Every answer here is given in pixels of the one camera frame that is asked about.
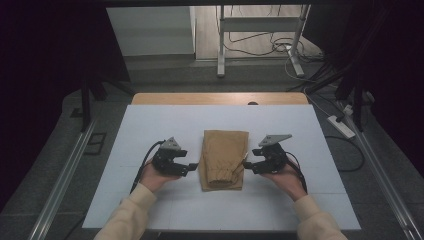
long-sleeved shirt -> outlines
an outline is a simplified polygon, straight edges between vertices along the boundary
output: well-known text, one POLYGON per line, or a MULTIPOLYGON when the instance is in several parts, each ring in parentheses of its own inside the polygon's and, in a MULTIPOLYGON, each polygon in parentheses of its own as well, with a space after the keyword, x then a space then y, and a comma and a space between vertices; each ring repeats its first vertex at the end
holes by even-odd
MULTIPOLYGON (((95 240, 140 239, 147 226, 147 212, 156 201, 155 195, 142 184, 138 184, 128 198, 122 200, 106 225, 97 233, 95 240)), ((314 199, 307 195, 294 203, 300 219, 297 229, 299 239, 347 239, 334 218, 323 212, 314 199)))

folded garment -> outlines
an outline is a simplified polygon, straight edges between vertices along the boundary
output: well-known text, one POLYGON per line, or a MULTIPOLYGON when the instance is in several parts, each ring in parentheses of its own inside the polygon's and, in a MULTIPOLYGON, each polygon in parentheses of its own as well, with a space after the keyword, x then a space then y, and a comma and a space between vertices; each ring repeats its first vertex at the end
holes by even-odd
POLYGON ((249 133, 205 130, 199 174, 204 191, 241 190, 249 133))

person's right hand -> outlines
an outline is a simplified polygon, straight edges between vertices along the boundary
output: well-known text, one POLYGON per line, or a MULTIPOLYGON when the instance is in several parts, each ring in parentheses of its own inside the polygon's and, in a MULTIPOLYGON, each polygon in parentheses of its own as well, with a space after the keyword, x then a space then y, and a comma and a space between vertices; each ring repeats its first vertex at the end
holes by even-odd
POLYGON ((294 202, 303 196, 308 195, 302 187, 296 171, 288 164, 278 173, 265 173, 261 176, 271 179, 278 188, 285 191, 294 202))

person's right arm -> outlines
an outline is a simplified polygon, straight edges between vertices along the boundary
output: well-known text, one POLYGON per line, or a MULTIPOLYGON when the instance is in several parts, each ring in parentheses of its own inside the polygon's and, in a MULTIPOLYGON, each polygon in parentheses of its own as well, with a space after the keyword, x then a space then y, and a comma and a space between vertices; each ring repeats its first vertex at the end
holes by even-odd
POLYGON ((300 223, 297 234, 301 240, 345 240, 337 222, 327 212, 322 211, 315 200, 302 187, 296 171, 286 165, 275 174, 263 174, 278 188, 285 191, 294 201, 294 208, 300 223))

sleeve cuff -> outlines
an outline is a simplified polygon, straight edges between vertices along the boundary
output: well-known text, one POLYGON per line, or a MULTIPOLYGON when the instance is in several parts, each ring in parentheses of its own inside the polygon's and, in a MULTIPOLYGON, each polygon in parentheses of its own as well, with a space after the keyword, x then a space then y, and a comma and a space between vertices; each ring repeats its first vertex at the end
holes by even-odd
POLYGON ((321 210, 310 195, 306 195, 294 203, 294 209, 300 221, 304 221, 321 210))
POLYGON ((156 201, 156 196, 140 183, 137 184, 128 198, 141 209, 149 209, 156 201))

